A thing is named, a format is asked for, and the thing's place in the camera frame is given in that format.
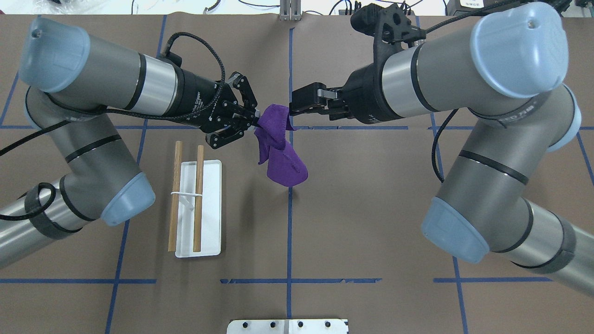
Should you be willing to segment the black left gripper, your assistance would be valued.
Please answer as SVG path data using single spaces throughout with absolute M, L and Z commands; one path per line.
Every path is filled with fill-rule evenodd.
M 178 88 L 174 99 L 174 116 L 183 116 L 197 112 L 209 104 L 218 89 L 219 82 L 197 76 L 190 71 L 174 68 L 178 79 Z M 240 72 L 233 72 L 230 85 L 239 91 L 243 105 L 239 106 L 239 114 L 249 119 L 238 123 L 230 123 L 234 110 L 223 107 L 223 102 L 234 104 L 238 100 L 227 83 L 223 83 L 223 90 L 218 101 L 206 111 L 195 116 L 177 118 L 176 123 L 200 128 L 206 135 L 206 144 L 212 149 L 222 148 L 231 142 L 242 139 L 246 132 L 255 128 L 260 112 L 258 102 L 251 88 L 247 76 Z

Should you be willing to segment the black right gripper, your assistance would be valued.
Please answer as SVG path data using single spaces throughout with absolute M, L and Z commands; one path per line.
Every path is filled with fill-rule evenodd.
M 289 115 L 320 114 L 331 121 L 356 119 L 366 124 L 401 120 L 374 82 L 374 70 L 373 64 L 355 70 L 342 87 L 314 82 L 293 91 Z

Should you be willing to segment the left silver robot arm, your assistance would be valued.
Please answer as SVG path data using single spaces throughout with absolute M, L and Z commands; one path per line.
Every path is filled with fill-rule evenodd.
M 1 210 L 5 268 L 98 219 L 118 225 L 145 211 L 155 193 L 109 114 L 200 129 L 210 148 L 258 125 L 246 76 L 226 76 L 214 49 L 175 32 L 154 58 L 48 18 L 32 21 L 19 67 L 28 85 L 24 112 L 37 131 L 6 146 L 49 135 L 70 173 L 38 183 Z

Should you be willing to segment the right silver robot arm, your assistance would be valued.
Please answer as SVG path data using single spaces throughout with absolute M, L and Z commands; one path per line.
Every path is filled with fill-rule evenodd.
M 557 10 L 529 2 L 420 45 L 439 26 L 412 25 L 396 4 L 364 6 L 350 23 L 373 38 L 373 63 L 341 87 L 293 91 L 291 116 L 373 124 L 467 108 L 478 121 L 431 201 L 425 237 L 460 260 L 495 252 L 592 295 L 593 236 L 522 197 L 543 156 L 581 127 Z

